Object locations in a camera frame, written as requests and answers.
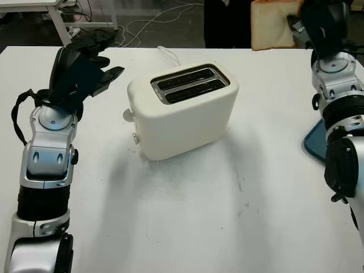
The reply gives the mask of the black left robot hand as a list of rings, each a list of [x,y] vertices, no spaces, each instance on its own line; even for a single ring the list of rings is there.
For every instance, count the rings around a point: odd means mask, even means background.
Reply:
[[[106,91],[125,70],[116,66],[106,71],[110,59],[98,54],[114,41],[115,34],[95,30],[58,50],[53,63],[49,88],[37,92],[35,106],[59,107],[80,120],[83,101]]]

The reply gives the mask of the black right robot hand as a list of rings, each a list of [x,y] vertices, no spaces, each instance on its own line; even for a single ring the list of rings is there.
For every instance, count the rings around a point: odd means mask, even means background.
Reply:
[[[304,1],[287,23],[296,40],[324,59],[348,47],[349,10],[347,1]]]

